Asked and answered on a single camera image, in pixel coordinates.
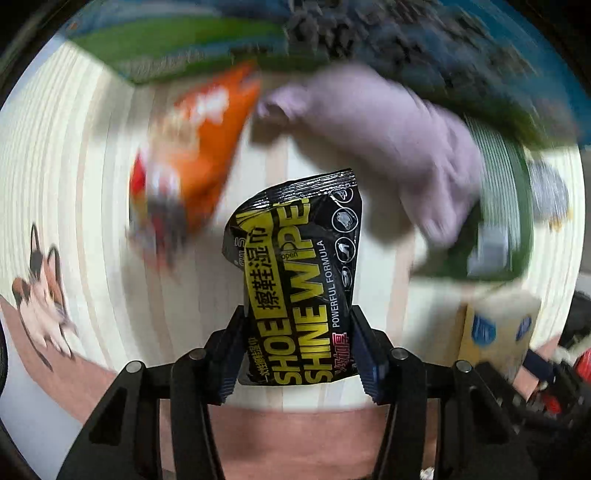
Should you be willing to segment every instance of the cat illustration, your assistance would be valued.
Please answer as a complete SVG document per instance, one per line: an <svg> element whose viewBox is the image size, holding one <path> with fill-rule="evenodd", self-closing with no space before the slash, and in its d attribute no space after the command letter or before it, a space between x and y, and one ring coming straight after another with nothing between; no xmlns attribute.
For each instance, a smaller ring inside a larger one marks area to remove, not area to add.
<svg viewBox="0 0 591 480"><path fill-rule="evenodd" d="M71 358L72 351L64 337L64 331L70 330L77 334L77 329L66 312L57 247L52 245L47 256L41 252L35 224L31 227L30 244L29 280L15 278L12 282L12 294L31 345L43 363L53 370L39 351L39 346L46 348L49 341L58 352Z"/></svg>

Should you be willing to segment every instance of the shoe icon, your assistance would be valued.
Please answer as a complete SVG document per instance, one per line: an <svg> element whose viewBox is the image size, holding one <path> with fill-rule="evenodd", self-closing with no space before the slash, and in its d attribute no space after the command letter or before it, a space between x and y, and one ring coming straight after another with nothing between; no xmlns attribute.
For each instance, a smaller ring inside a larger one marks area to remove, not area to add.
<svg viewBox="0 0 591 480"><path fill-rule="evenodd" d="M333 190L330 194L339 203L349 203L354 197L353 189Z"/></svg>
<svg viewBox="0 0 591 480"><path fill-rule="evenodd" d="M343 288L345 290L349 290L351 285L353 284L353 275L351 274L351 270L349 267L343 267L343 270L340 273L340 277L343 281Z"/></svg>
<svg viewBox="0 0 591 480"><path fill-rule="evenodd" d="M336 256L342 263L349 263L355 257L355 244L353 241L342 236L335 242Z"/></svg>

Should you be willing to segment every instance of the purple towel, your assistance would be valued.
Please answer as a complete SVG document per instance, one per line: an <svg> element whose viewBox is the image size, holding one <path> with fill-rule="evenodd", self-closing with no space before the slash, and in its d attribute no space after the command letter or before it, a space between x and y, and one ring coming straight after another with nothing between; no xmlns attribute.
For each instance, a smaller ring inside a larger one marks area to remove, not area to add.
<svg viewBox="0 0 591 480"><path fill-rule="evenodd" d="M304 122L371 162L398 186L408 217L436 247L456 241L478 198L483 159L465 123L367 66L333 64L271 92L257 113Z"/></svg>

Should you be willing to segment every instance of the blurry object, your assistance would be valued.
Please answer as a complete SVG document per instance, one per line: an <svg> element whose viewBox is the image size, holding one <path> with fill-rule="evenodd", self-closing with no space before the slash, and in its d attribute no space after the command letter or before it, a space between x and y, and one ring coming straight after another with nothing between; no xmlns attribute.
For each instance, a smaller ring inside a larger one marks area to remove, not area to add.
<svg viewBox="0 0 591 480"><path fill-rule="evenodd" d="M365 65L337 64L281 87L257 113L304 122L370 162L398 186L408 217L437 247L456 241L478 198L482 154L466 124Z"/></svg>
<svg viewBox="0 0 591 480"><path fill-rule="evenodd" d="M552 380L547 385L541 384L541 390L529 401L490 363L479 364L475 370L509 417L520 440L527 444L527 451L538 468L536 478L586 478L572 473L583 474L589 467L591 387L565 363L548 363L548 367L552 370Z"/></svg>
<svg viewBox="0 0 591 480"><path fill-rule="evenodd" d="M480 201L446 252L430 252L416 275L457 280L510 281L527 269L533 239L531 186L524 149L467 118L484 157Z"/></svg>
<svg viewBox="0 0 591 480"><path fill-rule="evenodd" d="M516 21L529 27L476 0L95 0L61 34L137 84L245 57L268 70L354 59L531 148L572 142L585 133L576 89L540 35L506 27Z"/></svg>
<svg viewBox="0 0 591 480"><path fill-rule="evenodd" d="M574 370L587 383L591 383L591 349L579 357Z"/></svg>
<svg viewBox="0 0 591 480"><path fill-rule="evenodd" d="M259 90L244 63L185 94L150 129L129 179L129 238L148 262L170 268L213 214Z"/></svg>
<svg viewBox="0 0 591 480"><path fill-rule="evenodd" d="M574 292L558 345L552 360L570 365L591 349L591 298L582 291Z"/></svg>
<svg viewBox="0 0 591 480"><path fill-rule="evenodd" d="M534 333L541 301L524 290L503 288L471 302L458 359L490 362L513 381Z"/></svg>
<svg viewBox="0 0 591 480"><path fill-rule="evenodd" d="M570 216L569 190L555 168L542 161L528 162L534 222L547 222L560 230Z"/></svg>
<svg viewBox="0 0 591 480"><path fill-rule="evenodd" d="M425 468L425 470L421 470L420 480L433 480L434 477L435 469L432 466Z"/></svg>
<svg viewBox="0 0 591 480"><path fill-rule="evenodd" d="M535 350L535 355L538 359L541 359L544 363L550 361L552 353L556 349L556 345L558 343L558 337L553 337L545 344L541 345L539 348ZM522 368L519 369L517 372L517 376L513 381L513 387L524 397L530 398L532 393L536 390L536 388L540 387L540 380L537 377L537 373L531 373L531 371L526 368L532 368L530 365L530 357L532 350L528 350L525 355L524 365Z"/></svg>
<svg viewBox="0 0 591 480"><path fill-rule="evenodd" d="M588 21L591 5L585 0L508 0L552 44L591 93L591 61L585 54L591 47Z"/></svg>

